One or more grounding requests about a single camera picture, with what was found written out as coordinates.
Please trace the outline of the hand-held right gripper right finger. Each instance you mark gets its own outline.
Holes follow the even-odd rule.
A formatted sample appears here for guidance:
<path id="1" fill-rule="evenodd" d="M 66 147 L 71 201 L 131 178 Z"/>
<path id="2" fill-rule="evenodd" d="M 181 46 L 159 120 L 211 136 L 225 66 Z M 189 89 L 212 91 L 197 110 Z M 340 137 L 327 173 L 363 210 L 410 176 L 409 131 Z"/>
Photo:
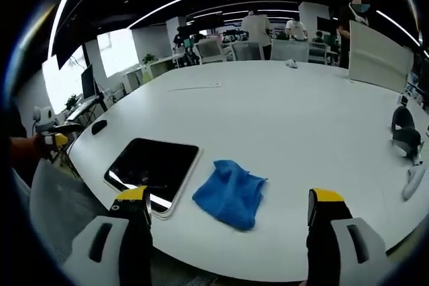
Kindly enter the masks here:
<path id="1" fill-rule="evenodd" d="M 332 190 L 309 190 L 306 247 L 306 285 L 381 285 L 389 273 L 384 240 Z"/>

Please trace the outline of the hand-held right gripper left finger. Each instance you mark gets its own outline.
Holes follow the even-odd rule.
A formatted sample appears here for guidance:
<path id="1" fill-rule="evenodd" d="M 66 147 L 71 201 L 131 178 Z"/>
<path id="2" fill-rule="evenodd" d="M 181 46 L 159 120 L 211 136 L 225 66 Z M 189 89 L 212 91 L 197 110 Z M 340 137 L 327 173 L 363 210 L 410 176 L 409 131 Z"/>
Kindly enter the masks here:
<path id="1" fill-rule="evenodd" d="M 152 246 L 150 193 L 139 186 L 74 238 L 63 270 L 75 285 L 151 285 Z"/>

